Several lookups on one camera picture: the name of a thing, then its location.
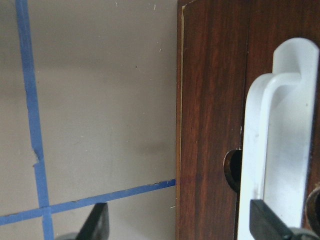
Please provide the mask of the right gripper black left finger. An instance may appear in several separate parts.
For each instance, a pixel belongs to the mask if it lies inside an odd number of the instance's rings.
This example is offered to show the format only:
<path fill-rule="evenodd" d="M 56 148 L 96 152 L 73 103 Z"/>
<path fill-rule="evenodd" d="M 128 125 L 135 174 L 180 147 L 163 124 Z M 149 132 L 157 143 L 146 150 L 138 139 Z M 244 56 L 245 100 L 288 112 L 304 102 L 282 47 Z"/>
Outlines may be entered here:
<path fill-rule="evenodd" d="M 107 240 L 110 235 L 108 203 L 94 205 L 76 240 Z"/>

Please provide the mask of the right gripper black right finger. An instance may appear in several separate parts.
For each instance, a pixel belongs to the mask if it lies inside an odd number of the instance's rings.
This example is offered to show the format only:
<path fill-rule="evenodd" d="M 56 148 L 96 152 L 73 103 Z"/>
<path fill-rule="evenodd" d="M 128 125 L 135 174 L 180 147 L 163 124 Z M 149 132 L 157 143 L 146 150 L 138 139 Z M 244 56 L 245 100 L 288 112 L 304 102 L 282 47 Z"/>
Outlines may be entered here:
<path fill-rule="evenodd" d="M 250 201 L 249 231 L 254 240 L 297 240 L 293 231 L 261 199 Z"/>

